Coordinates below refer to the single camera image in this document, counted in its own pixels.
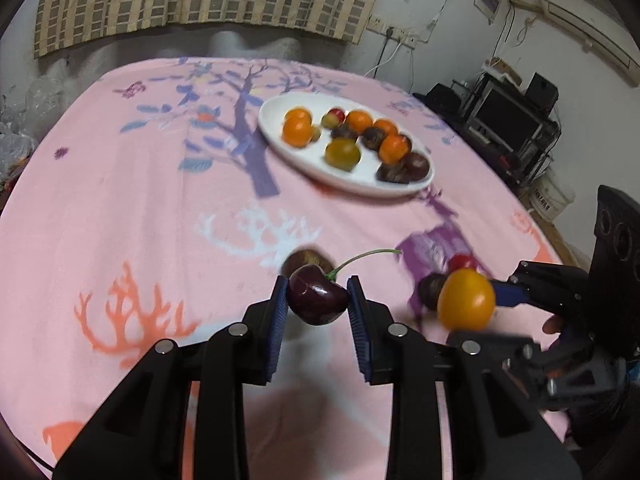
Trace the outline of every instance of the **white bucket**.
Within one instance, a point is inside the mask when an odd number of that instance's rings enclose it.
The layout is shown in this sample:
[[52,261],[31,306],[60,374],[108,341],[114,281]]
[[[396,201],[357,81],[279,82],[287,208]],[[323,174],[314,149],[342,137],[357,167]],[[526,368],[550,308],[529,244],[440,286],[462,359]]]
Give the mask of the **white bucket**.
[[529,200],[542,218],[553,222],[575,200],[575,191],[564,184],[552,168],[547,168],[529,189]]

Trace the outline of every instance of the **wall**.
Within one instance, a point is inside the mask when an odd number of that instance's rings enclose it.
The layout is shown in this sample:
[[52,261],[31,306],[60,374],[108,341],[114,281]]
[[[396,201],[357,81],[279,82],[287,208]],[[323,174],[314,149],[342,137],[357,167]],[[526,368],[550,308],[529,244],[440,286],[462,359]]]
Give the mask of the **wall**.
[[[417,33],[440,12],[445,0],[377,0],[374,13]],[[506,5],[496,22],[473,6],[474,0],[449,0],[429,43],[414,53],[414,91],[427,92],[437,82],[475,74],[489,56],[504,22]],[[0,93],[10,102],[24,99],[28,85],[41,74],[65,81],[65,103],[73,102],[103,73],[153,57],[278,57],[365,73],[375,65],[384,37],[366,31],[358,45],[344,45],[319,36],[269,27],[214,25],[165,27],[139,34],[104,38],[33,60],[33,25],[38,0],[26,0],[0,40]],[[386,57],[395,48],[391,44]],[[378,78],[409,89],[411,56],[402,47]]]
[[565,241],[590,255],[598,186],[614,186],[640,200],[640,90],[543,20],[537,20],[522,46],[514,46],[527,16],[518,11],[502,57],[522,76],[523,86],[535,72],[558,86],[562,136],[552,150],[554,169],[574,188],[576,200],[555,225]]

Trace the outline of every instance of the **silver screw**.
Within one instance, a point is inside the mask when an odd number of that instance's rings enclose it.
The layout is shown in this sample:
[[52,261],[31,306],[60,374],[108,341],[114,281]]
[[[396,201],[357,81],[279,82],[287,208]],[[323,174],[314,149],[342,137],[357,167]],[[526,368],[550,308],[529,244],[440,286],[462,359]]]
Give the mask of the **silver screw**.
[[402,323],[393,323],[389,325],[389,327],[386,330],[391,335],[394,335],[396,337],[403,337],[407,335],[407,333],[409,332],[409,329]]
[[249,327],[244,323],[233,323],[227,330],[232,336],[242,337],[247,332],[249,332]]
[[528,361],[533,357],[533,347],[531,345],[524,345],[522,347],[522,356]]
[[480,353],[480,345],[477,341],[473,341],[472,339],[467,339],[463,342],[462,349],[469,355],[477,355]]
[[549,382],[546,384],[546,390],[551,397],[558,392],[558,385],[556,384],[555,379],[549,379]]
[[154,349],[159,354],[168,354],[171,350],[174,349],[174,346],[175,346],[174,342],[171,341],[170,339],[161,339],[156,343],[156,345],[154,346]]

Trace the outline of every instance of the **pink tablecloth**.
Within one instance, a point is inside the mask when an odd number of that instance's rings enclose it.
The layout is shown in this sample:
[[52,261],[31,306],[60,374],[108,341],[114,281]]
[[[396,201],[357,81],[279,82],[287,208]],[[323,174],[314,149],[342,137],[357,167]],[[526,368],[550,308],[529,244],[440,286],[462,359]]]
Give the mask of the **pink tablecloth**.
[[[257,131],[257,113],[292,90],[350,98],[411,128],[436,163],[431,189],[361,200],[284,164]],[[367,297],[411,323],[415,280],[456,252],[472,250],[502,279],[521,259],[557,261],[501,181],[398,88],[282,60],[129,65],[67,111],[0,220],[0,411],[54,463],[157,339],[208,339],[267,298],[284,258],[309,244],[336,261],[403,249],[400,259],[358,261],[339,281],[358,274]],[[544,312],[499,310],[493,329],[548,342]],[[434,319],[421,329],[446,338]],[[382,478],[390,406],[390,388],[358,373],[346,316],[288,335],[274,383],[246,391],[252,475]]]

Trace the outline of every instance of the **orange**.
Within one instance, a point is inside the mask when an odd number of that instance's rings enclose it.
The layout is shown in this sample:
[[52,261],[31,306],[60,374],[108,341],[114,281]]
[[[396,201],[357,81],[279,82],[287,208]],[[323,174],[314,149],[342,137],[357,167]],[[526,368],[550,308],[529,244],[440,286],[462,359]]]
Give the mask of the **orange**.
[[373,125],[376,128],[380,128],[387,135],[397,135],[398,127],[393,124],[389,119],[378,119]]
[[282,140],[294,148],[304,148],[314,136],[314,128],[306,118],[289,119],[282,128]]
[[289,119],[306,119],[309,124],[311,124],[311,113],[306,108],[292,108],[284,116],[285,122],[287,122]]
[[448,330],[482,330],[494,310],[494,288],[472,269],[452,272],[438,297],[438,320]]
[[345,122],[355,130],[358,135],[361,135],[363,131],[370,126],[373,126],[373,119],[363,110],[352,110],[347,115]]
[[385,164],[397,164],[400,159],[411,151],[406,138],[400,135],[389,135],[380,144],[378,156]]

